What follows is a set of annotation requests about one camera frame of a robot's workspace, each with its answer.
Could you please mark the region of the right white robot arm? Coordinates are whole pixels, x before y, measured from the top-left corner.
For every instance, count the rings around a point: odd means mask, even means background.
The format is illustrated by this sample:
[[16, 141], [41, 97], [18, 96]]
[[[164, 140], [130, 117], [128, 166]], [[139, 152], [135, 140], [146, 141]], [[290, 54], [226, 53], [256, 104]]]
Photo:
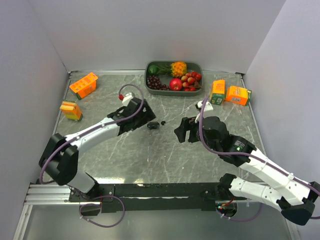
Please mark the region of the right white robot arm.
[[314, 219], [315, 201], [320, 185], [306, 182], [285, 171], [268, 159], [254, 144], [245, 138], [230, 134], [226, 124], [216, 116], [202, 122], [184, 117], [174, 130], [180, 143], [204, 141], [206, 147], [223, 161], [258, 177], [264, 184], [249, 182], [226, 173], [219, 180], [218, 193], [223, 199], [232, 196], [246, 198], [280, 211], [288, 221], [304, 226]]

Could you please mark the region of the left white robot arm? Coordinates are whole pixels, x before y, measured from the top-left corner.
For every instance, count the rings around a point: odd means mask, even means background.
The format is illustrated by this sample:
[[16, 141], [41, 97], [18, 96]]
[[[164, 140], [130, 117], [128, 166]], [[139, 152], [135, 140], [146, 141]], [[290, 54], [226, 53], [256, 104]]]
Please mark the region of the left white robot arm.
[[101, 194], [99, 183], [88, 173], [78, 170], [79, 156], [100, 143], [134, 131], [156, 118], [146, 100], [131, 97], [122, 102], [122, 107], [111, 112], [98, 123], [73, 134], [52, 135], [39, 160], [39, 182], [46, 184], [48, 174], [59, 186], [67, 185], [81, 192], [87, 201]]

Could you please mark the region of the black earbud charging case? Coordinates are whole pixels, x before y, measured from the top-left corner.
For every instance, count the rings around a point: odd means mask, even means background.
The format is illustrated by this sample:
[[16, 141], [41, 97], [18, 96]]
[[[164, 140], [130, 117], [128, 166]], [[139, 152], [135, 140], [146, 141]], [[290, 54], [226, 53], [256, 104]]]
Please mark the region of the black earbud charging case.
[[147, 128], [149, 130], [157, 130], [160, 127], [160, 123], [157, 121], [152, 121], [147, 124]]

